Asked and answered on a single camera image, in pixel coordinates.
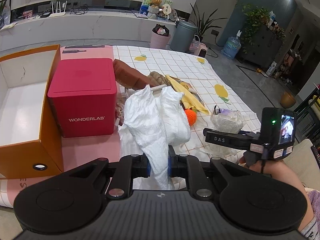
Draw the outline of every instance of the floor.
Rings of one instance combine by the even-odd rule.
[[[41,46],[60,44],[61,46],[71,45],[129,45],[139,47],[150,47],[149,42],[125,41],[125,40],[69,40],[54,41],[28,46],[18,47],[0,52],[0,57],[14,52],[37,48]],[[207,55],[207,60],[219,77],[230,86],[237,95],[257,113],[261,120],[262,109],[264,107],[281,107],[280,98],[287,87],[281,85],[273,78],[267,78],[248,64],[241,64],[237,60],[229,60],[222,56],[219,51],[217,58]],[[21,231],[13,210],[0,207],[0,239],[11,240]]]

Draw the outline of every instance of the black trash bag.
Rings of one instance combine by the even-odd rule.
[[[157,33],[161,36],[169,37],[169,29],[165,25],[157,24],[156,27],[152,29],[154,33]]]

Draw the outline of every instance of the open cardboard box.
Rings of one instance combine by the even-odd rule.
[[[0,178],[63,172],[61,136],[47,92],[60,61],[60,46],[0,58]]]

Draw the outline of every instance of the pink mat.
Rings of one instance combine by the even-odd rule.
[[[61,47],[61,59],[73,58],[111,58],[114,60],[112,46],[104,48],[79,48],[86,52],[64,53]],[[119,161],[120,137],[115,127],[114,133],[106,136],[62,138],[62,155],[64,170],[69,171],[87,162],[100,157],[109,159],[109,162]],[[0,205],[12,207],[17,194],[24,188],[48,179],[50,177],[28,179],[1,179],[0,180]]]

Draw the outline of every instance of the teal wall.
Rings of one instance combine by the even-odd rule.
[[[218,45],[224,46],[228,37],[236,36],[238,30],[241,30],[244,26],[246,16],[242,12],[242,4],[252,4],[273,11],[276,14],[276,21],[279,26],[284,29],[288,27],[297,8],[295,0],[239,0],[218,41]]]

